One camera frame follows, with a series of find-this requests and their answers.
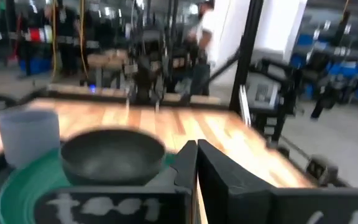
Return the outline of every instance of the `person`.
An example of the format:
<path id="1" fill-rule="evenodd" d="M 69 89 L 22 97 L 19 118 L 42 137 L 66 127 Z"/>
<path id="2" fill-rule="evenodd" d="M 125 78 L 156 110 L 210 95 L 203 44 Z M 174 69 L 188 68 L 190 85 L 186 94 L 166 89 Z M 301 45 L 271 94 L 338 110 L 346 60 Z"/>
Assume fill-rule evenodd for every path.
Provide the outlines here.
<path id="1" fill-rule="evenodd" d="M 92 26 L 93 26 L 93 20 L 92 20 L 92 16 L 91 16 L 91 12 L 89 10 L 86 10 L 84 13 L 84 21 L 83 21 L 83 50 L 81 51 L 81 47 L 77 46 L 76 47 L 76 56 L 78 56 L 79 58 L 83 59 L 83 65 L 81 65 L 81 71 L 83 72 L 82 76 L 88 72 L 90 66 L 88 63 L 88 55 L 92 53 L 92 50 L 87 48 L 86 46 L 86 40 L 87 39 L 92 39 L 93 33 L 92 33 Z M 76 21 L 75 21 L 75 28 L 76 28 L 76 36 L 78 36 L 78 38 L 81 35 L 81 17 L 77 16 Z"/>
<path id="2" fill-rule="evenodd" d="M 52 6 L 44 9 L 45 17 L 52 23 Z M 56 6 L 56 33 L 59 36 L 73 37 L 76 32 L 76 13 L 62 4 Z M 58 44 L 62 60 L 62 74 L 74 75 L 77 72 L 76 51 L 72 44 Z"/>
<path id="3" fill-rule="evenodd" d="M 193 76 L 190 85 L 190 93 L 192 95 L 209 95 L 209 87 L 206 86 L 202 90 L 197 88 L 209 78 L 211 68 L 217 61 L 217 40 L 214 40 L 214 2 L 205 1 L 199 5 L 199 23 L 192 28 L 187 36 L 187 41 L 196 42 L 199 48 L 199 61 L 193 67 Z"/>

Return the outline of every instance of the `white shirt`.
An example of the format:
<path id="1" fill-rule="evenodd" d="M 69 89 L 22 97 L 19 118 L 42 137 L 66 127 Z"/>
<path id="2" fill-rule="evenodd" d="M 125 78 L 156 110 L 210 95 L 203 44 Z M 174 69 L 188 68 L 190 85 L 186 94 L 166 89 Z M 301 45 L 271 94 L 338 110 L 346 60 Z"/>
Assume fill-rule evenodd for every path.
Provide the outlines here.
<path id="1" fill-rule="evenodd" d="M 214 11 L 209 10 L 204 13 L 203 18 L 201 21 L 190 30 L 191 33 L 196 34 L 197 43 L 200 43 L 200 40 L 203 36 L 203 30 L 210 32 L 212 34 L 211 41 L 209 42 L 208 46 L 205 49 L 207 55 L 207 62 L 210 66 L 216 65 L 218 61 L 218 49 L 219 49 L 219 42 L 215 35 L 215 16 Z"/>

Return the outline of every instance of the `blue light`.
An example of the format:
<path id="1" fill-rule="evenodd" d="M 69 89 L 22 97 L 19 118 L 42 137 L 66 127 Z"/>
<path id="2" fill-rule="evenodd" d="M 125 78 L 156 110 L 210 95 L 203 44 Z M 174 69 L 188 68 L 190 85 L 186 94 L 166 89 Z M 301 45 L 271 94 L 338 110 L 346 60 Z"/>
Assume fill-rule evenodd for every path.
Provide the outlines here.
<path id="1" fill-rule="evenodd" d="M 92 93 L 96 92 L 96 86 L 95 85 L 90 85 L 89 89 L 91 90 Z"/>

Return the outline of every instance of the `yellow cable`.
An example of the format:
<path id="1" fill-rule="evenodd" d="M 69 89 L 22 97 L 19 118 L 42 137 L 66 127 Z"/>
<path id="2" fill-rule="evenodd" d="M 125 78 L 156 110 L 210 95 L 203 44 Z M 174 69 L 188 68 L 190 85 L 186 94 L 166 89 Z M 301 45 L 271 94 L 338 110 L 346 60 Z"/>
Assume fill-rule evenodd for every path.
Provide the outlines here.
<path id="1" fill-rule="evenodd" d="M 343 9 L 343 13 L 342 13 L 342 19 L 343 19 L 344 15 L 345 15 L 345 12 L 346 12 L 347 6 L 349 5 L 349 1 L 350 1 L 350 0 L 346 0 L 346 3 L 345 3 L 345 8 Z"/>
<path id="2" fill-rule="evenodd" d="M 80 6 L 80 49 L 81 49 L 81 59 L 82 59 L 82 65 L 84 67 L 84 72 L 85 72 L 85 76 L 88 79 L 88 70 L 86 69 L 86 64 L 85 64 L 85 60 L 84 60 L 84 46 L 83 46 L 83 42 L 84 42 L 84 8 L 85 8 L 85 0 L 81 0 L 80 1 L 81 6 Z"/>
<path id="3" fill-rule="evenodd" d="M 53 71 L 52 80 L 55 78 L 57 69 L 57 57 L 56 57 L 56 5 L 57 0 L 53 0 L 52 4 L 52 52 L 53 52 Z"/>

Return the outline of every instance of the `black metal frame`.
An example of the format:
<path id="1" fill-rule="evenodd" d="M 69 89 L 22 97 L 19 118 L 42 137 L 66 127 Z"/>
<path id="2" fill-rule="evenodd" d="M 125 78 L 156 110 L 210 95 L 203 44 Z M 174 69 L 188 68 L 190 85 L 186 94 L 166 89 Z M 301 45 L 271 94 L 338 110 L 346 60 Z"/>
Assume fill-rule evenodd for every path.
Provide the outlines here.
<path id="1" fill-rule="evenodd" d="M 288 66 L 282 62 L 265 58 L 260 61 L 260 65 L 260 68 L 252 67 L 250 71 L 263 74 L 269 79 L 281 84 L 279 94 L 283 98 L 283 102 L 279 103 L 276 108 L 272 110 L 249 108 L 250 114 L 254 115 L 252 126 L 259 131 L 261 135 L 267 139 L 270 138 L 270 142 L 278 144 L 287 116 L 295 115 L 294 109 L 296 107 L 297 91 L 301 87 L 302 73 L 299 69 Z M 281 68 L 287 78 L 278 78 L 269 74 L 269 66 L 271 65 Z M 276 123 L 268 124 L 268 119 L 276 119 Z M 266 128 L 273 128 L 274 131 L 272 133 L 266 133 Z"/>
<path id="2" fill-rule="evenodd" d="M 324 211 L 324 221 L 318 223 L 345 223 L 358 210 L 358 189 L 275 188 L 205 140 L 198 141 L 198 174 L 210 224 L 298 224 L 312 220 L 315 211 Z"/>
<path id="3" fill-rule="evenodd" d="M 169 0 L 169 5 L 171 6 L 171 1 L 174 1 L 173 5 L 173 15 L 176 17 L 178 0 Z M 260 14 L 262 12 L 263 1 L 261 0 L 251 0 L 249 6 L 249 15 L 247 18 L 246 26 L 244 29 L 244 35 L 241 39 L 240 48 L 237 53 L 231 57 L 227 63 L 219 69 L 212 77 L 204 83 L 205 85 L 209 85 L 209 83 L 214 80 L 217 76 L 222 74 L 225 69 L 230 67 L 236 61 L 239 61 L 237 66 L 236 77 L 234 81 L 233 91 L 231 95 L 231 102 L 229 108 L 224 105 L 211 105 L 211 104 L 200 104 L 200 103 L 189 103 L 190 96 L 186 99 L 187 104 L 183 104 L 183 102 L 161 102 L 160 106 L 178 106 L 178 107 L 191 107 L 191 108 L 199 108 L 199 109 L 213 109 L 213 110 L 231 110 L 235 111 L 237 114 L 241 113 L 240 102 L 239 102 L 239 89 L 241 85 L 245 85 L 247 81 L 247 73 L 250 68 L 250 61 L 252 57 L 252 52 L 254 49 L 255 37 L 257 34 L 257 28 L 259 24 Z M 175 23 L 172 23 L 172 28 L 175 30 Z M 68 99 L 68 100 L 86 100 L 86 101 L 98 101 L 98 102 L 106 102 L 106 103 L 124 103 L 126 102 L 125 98 L 115 98 L 115 97 L 107 97 L 107 96 L 97 96 L 97 95 L 77 95 L 77 94 L 69 94 L 69 93 L 59 93 L 57 91 L 48 91 L 46 88 L 35 91 L 23 99 L 21 99 L 17 105 L 23 105 L 35 98 L 60 98 L 60 99 Z M 289 160 L 295 167 L 299 167 L 294 162 Z M 0 155 L 0 170 L 6 167 L 6 161 L 4 160 L 3 154 Z"/>

